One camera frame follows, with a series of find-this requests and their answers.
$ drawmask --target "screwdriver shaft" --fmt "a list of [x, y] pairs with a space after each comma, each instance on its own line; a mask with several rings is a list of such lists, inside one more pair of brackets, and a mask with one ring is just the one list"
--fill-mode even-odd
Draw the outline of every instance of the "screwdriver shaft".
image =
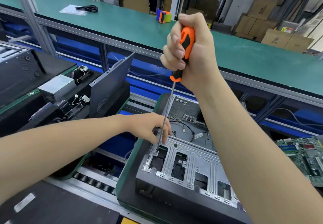
[[159, 145], [163, 139], [163, 131], [164, 131], [164, 126], [165, 126], [165, 122], [166, 122], [166, 118], [167, 118], [167, 115], [168, 115], [168, 109], [169, 109], [169, 106], [171, 105], [171, 101], [172, 101], [172, 97], [173, 97], [173, 93], [174, 93], [174, 88], [175, 88], [175, 84], [176, 82], [173, 83], [173, 87], [172, 87], [172, 91], [171, 91], [171, 95], [169, 97], [169, 100], [167, 102], [167, 107], [166, 107], [166, 114], [165, 114], [165, 117], [164, 117], [164, 122], [163, 122], [163, 126], [161, 128], [161, 133], [160, 133], [160, 136], [159, 136], [159, 140], [158, 140], [158, 144], [157, 144], [157, 147], [156, 147], [156, 151], [158, 152], [159, 150]]

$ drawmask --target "circuit board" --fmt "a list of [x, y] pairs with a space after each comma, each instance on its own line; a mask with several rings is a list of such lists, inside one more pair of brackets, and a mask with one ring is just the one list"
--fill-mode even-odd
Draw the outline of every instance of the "circuit board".
[[317, 137], [277, 140], [276, 144], [315, 187], [323, 187], [323, 146]]

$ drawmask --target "computer chassis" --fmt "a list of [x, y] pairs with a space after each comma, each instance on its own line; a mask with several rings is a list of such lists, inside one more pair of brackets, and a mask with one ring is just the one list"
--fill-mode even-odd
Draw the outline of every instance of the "computer chassis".
[[[180, 96], [173, 96], [172, 104], [176, 99], [198, 104]], [[156, 144], [151, 145], [141, 161], [136, 175], [137, 193], [205, 223], [251, 223], [215, 151], [174, 136], [160, 145], [158, 153], [155, 149]]]

